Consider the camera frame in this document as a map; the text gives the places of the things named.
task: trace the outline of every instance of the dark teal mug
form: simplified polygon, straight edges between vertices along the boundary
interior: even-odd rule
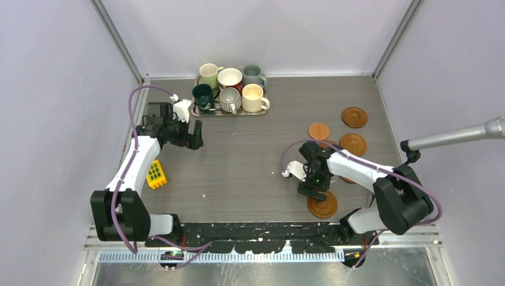
[[[197,85],[193,88],[193,97],[195,105],[200,110],[209,110],[214,108],[214,91],[218,88],[212,88],[205,83]]]

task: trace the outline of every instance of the brown coaster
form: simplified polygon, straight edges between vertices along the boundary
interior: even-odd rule
[[[330,136],[330,129],[324,123],[312,123],[308,128],[308,134],[317,140],[326,140]]]
[[[325,140],[325,142],[328,142],[332,145],[338,145],[335,141],[331,141],[331,140]],[[323,144],[323,143],[317,143],[319,146],[323,147],[324,149],[326,148],[330,148],[330,146],[326,145],[326,144]]]
[[[367,149],[363,137],[355,133],[348,133],[340,138],[340,146],[356,156],[362,156]]]
[[[344,178],[344,177],[342,177],[342,176],[339,176],[339,177],[342,179],[342,181],[344,181],[344,182],[346,182],[346,183],[349,183],[349,184],[356,184],[356,182],[351,181],[351,180],[349,180],[349,179],[347,179],[347,178]]]
[[[362,128],[368,122],[368,115],[361,108],[348,107],[342,112],[342,121],[351,128]]]
[[[338,202],[330,191],[319,191],[326,194],[326,201],[318,201],[315,198],[307,198],[307,207],[311,214],[320,219],[327,219],[336,213]]]

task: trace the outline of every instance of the red mug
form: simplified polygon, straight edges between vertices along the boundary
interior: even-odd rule
[[[229,67],[219,72],[217,81],[225,88],[235,88],[242,93],[242,72]]]

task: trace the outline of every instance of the light green mug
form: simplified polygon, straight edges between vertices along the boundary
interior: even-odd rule
[[[219,84],[217,82],[217,74],[223,69],[224,67],[217,67],[215,64],[205,64],[201,66],[199,83],[205,83],[212,88],[216,88]]]

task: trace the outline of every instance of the metal tube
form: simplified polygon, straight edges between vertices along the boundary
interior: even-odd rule
[[[471,127],[410,139],[407,146],[411,151],[416,151],[483,139],[505,139],[505,116]]]

